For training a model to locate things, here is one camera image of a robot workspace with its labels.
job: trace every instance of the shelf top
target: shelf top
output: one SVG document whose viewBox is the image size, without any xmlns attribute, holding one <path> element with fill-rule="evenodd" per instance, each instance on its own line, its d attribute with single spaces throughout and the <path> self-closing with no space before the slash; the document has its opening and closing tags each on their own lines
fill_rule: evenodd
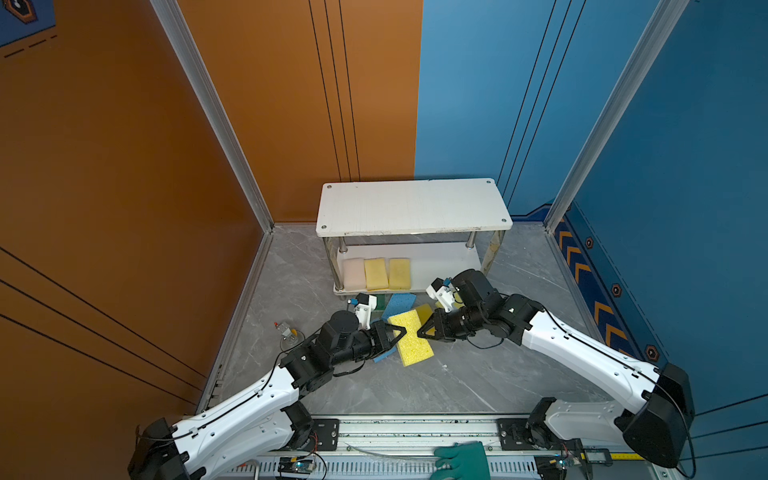
<svg viewBox="0 0 768 480">
<path fill-rule="evenodd" d="M 509 230 L 491 178 L 324 184 L 318 237 Z"/>
</svg>

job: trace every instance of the sponge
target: sponge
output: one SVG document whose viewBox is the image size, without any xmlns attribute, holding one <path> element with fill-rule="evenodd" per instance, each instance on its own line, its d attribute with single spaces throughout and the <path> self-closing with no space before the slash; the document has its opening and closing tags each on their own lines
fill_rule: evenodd
<svg viewBox="0 0 768 480">
<path fill-rule="evenodd" d="M 392 290 L 411 289 L 411 259 L 389 259 L 389 288 Z"/>
<path fill-rule="evenodd" d="M 419 305 L 415 308 L 416 313 L 419 315 L 419 323 L 424 326 L 425 323 L 427 323 L 427 320 L 429 320 L 429 317 L 432 316 L 432 305 L 429 305 L 428 303 L 423 303 L 422 305 Z M 432 327 L 431 329 L 427 330 L 425 332 L 427 335 L 435 335 L 435 328 Z"/>
<path fill-rule="evenodd" d="M 413 365 L 435 355 L 429 342 L 416 336 L 422 323 L 419 321 L 419 314 L 415 310 L 391 316 L 389 322 L 392 325 L 404 326 L 408 330 L 406 336 L 397 342 L 402 366 Z"/>
<path fill-rule="evenodd" d="M 387 320 L 389 317 L 393 315 L 399 315 L 400 313 L 405 313 L 409 311 L 415 301 L 416 301 L 416 295 L 414 295 L 413 293 L 393 293 L 392 296 L 389 298 L 389 303 L 386 304 L 386 308 L 382 313 L 381 319 Z M 379 363 L 382 360 L 384 360 L 386 357 L 392 355 L 394 352 L 395 352 L 395 349 L 389 349 L 386 352 L 382 353 L 381 355 L 377 356 L 375 359 L 373 359 L 373 362 Z"/>
<path fill-rule="evenodd" d="M 344 260 L 342 267 L 344 290 L 366 289 L 366 271 L 363 261 L 362 258 L 350 258 Z"/>
<path fill-rule="evenodd" d="M 393 293 L 389 298 L 389 303 L 386 304 L 384 313 L 382 313 L 382 320 L 386 320 L 393 315 L 408 312 L 413 308 L 415 301 L 416 295 L 413 293 Z"/>
<path fill-rule="evenodd" d="M 368 290 L 382 290 L 389 287 L 383 258 L 366 260 L 366 284 Z"/>
</svg>

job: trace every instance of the blue wall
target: blue wall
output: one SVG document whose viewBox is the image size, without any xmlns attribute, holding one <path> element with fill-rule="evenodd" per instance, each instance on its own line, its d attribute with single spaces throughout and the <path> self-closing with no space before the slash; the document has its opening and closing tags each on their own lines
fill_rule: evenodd
<svg viewBox="0 0 768 480">
<path fill-rule="evenodd" d="M 688 371 L 698 412 L 768 393 L 767 45 L 768 3 L 691 2 L 576 198 Z M 766 421 L 767 409 L 707 413 L 694 435 Z M 698 455 L 768 445 L 768 425 L 694 444 Z M 703 458 L 701 478 L 736 478 L 728 468 L 756 468 L 765 452 Z"/>
<path fill-rule="evenodd" d="M 551 201 L 656 4 L 425 0 L 415 177 L 499 180 L 513 215 Z"/>
</svg>

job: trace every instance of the chevron pattern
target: chevron pattern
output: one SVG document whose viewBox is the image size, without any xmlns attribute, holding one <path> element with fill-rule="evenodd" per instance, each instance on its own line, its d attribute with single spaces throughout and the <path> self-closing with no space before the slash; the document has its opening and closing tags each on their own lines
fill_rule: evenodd
<svg viewBox="0 0 768 480">
<path fill-rule="evenodd" d="M 594 322 L 598 325 L 600 325 L 600 311 L 608 312 L 611 315 L 614 314 L 614 311 L 612 308 L 610 308 L 608 305 L 605 305 L 604 303 L 595 302 L 594 303 Z"/>
<path fill-rule="evenodd" d="M 605 344 L 625 355 L 643 358 L 642 350 L 627 334 L 627 327 L 618 314 L 612 297 L 596 274 L 594 265 L 585 254 L 587 250 L 582 246 L 567 218 L 560 221 L 553 235 L 584 301 L 594 311 L 594 322 Z"/>
</svg>

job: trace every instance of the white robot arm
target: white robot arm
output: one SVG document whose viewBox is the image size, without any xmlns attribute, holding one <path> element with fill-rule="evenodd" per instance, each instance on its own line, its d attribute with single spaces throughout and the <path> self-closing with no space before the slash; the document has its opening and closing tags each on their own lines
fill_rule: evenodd
<svg viewBox="0 0 768 480">
<path fill-rule="evenodd" d="M 530 444 L 559 449 L 559 444 L 572 439 L 625 443 L 653 463 L 677 465 L 694 417 L 690 384 L 682 369 L 672 364 L 656 369 L 616 352 L 551 315 L 540 303 L 522 295 L 501 295 L 477 270 L 461 272 L 451 282 L 464 306 L 454 307 L 452 290 L 437 279 L 438 290 L 445 288 L 441 303 L 451 310 L 438 308 L 418 331 L 420 337 L 453 342 L 486 329 L 550 356 L 615 400 L 542 399 L 528 418 Z M 279 364 L 276 359 L 272 371 L 227 401 L 172 427 L 165 419 L 147 427 L 128 466 L 132 480 L 213 479 L 270 450 L 311 446 L 313 420 L 300 399 L 343 375 L 334 374 L 335 366 L 380 355 L 405 333 L 386 322 L 365 329 L 364 320 L 375 304 L 365 306 L 354 313 L 334 313 Z"/>
</svg>

